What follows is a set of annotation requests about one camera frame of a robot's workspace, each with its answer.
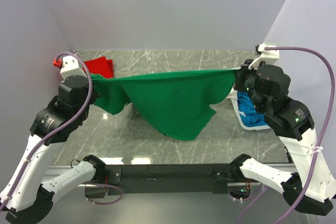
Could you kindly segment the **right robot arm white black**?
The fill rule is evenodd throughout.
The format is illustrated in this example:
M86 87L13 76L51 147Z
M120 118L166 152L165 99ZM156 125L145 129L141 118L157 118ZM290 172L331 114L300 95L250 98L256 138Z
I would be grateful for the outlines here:
M253 179L278 191L286 203L293 205L307 181L314 155L317 155L312 179L295 210L304 214L326 216L332 209L335 178L331 175L322 150L317 147L317 134L312 115L302 102L288 96L290 77L280 67L262 61L253 66L248 59L235 72L234 89L247 92L256 111L285 145L296 172L284 172L264 165L247 154L235 158L230 175L235 181Z

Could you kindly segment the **green t shirt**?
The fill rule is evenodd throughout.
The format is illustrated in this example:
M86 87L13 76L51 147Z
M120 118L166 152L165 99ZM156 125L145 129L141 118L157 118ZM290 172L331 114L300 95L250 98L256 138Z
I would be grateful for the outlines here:
M161 134L183 141L197 138L216 113L211 105L222 102L235 83L233 69L91 77L100 95L96 106L116 115L131 103Z

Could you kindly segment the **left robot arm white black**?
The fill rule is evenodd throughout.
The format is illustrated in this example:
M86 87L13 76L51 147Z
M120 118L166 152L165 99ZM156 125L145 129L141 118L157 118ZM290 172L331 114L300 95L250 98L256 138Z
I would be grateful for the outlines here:
M54 203L78 185L105 180L105 163L89 155L74 168L43 181L54 157L87 119L97 97L88 78L70 76L59 85L58 95L37 113L23 157L1 192L1 210L9 223L39 223Z

